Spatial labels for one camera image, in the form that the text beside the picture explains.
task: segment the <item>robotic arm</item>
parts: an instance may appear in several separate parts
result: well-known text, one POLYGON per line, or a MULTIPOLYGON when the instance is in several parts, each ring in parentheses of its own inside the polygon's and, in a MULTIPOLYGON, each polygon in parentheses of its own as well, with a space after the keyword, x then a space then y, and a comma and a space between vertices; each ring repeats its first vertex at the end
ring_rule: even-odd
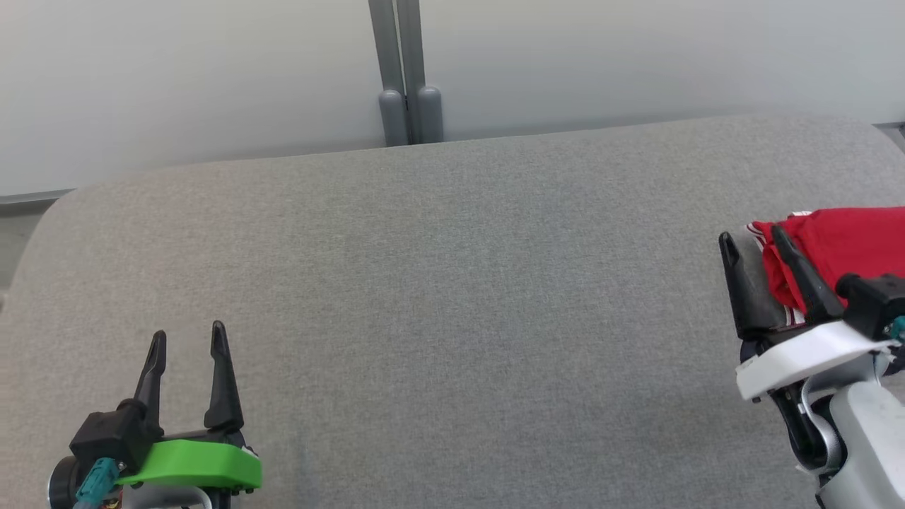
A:
POLYGON ((805 324, 776 327, 758 305, 729 233, 719 237, 736 332, 742 398, 771 398, 824 509, 905 509, 905 408, 880 384, 902 369, 905 280, 848 274, 836 294, 782 227, 773 237, 805 297, 805 324))
POLYGON ((165 435, 158 423, 167 335, 154 334, 135 396, 93 412, 47 486, 51 509, 150 509, 202 505, 229 509, 232 496, 262 483, 261 460, 245 444, 239 389, 226 329, 211 333, 214 385, 205 429, 165 435))

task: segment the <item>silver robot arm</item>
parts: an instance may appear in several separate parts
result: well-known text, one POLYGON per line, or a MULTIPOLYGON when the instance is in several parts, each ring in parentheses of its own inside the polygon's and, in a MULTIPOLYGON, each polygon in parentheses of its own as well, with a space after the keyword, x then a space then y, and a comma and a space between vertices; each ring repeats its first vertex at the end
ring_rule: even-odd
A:
POLYGON ((731 235, 719 238, 742 340, 738 390, 776 404, 821 507, 905 509, 905 408, 880 383, 905 363, 905 279, 846 275, 843 308, 781 227, 773 237, 808 304, 805 325, 771 322, 731 235))
POLYGON ((738 367, 743 398, 795 403, 796 415, 783 417, 825 509, 905 509, 905 408, 880 384, 890 348, 900 347, 831 322, 738 367), (799 424, 805 431, 793 430, 799 424))

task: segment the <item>red fabric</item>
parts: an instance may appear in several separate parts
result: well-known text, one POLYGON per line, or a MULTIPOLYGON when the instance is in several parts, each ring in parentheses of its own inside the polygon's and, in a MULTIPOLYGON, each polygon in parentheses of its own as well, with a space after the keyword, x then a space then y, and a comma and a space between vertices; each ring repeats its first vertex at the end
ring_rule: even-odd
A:
MULTIPOLYGON (((832 288, 847 273, 905 277, 905 206, 827 208, 808 216, 790 216, 779 224, 832 288)), ((764 268, 770 293, 780 303, 806 311, 795 277, 773 244, 773 223, 753 225, 767 240, 764 268)))

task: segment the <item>gray cushion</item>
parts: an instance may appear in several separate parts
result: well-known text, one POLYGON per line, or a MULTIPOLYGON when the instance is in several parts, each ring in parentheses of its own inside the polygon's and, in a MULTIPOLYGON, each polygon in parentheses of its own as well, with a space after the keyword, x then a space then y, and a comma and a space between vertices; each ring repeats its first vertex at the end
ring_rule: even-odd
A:
POLYGON ((220 319, 265 467, 244 507, 812 507, 776 409, 735 388, 717 236, 904 188, 868 125, 741 117, 81 189, 0 315, 4 506, 41 503, 157 329, 162 425, 201 427, 220 319))

